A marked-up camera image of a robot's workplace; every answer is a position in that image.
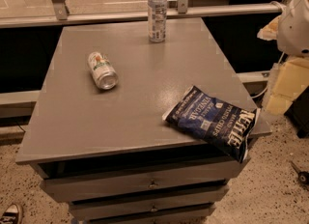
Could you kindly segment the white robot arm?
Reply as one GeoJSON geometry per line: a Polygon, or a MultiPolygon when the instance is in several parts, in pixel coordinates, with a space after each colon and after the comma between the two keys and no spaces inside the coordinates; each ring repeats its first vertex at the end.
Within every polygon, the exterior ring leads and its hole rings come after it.
{"type": "Polygon", "coordinates": [[[277,47],[297,57],[309,56],[309,0],[291,0],[278,21],[277,47]]]}

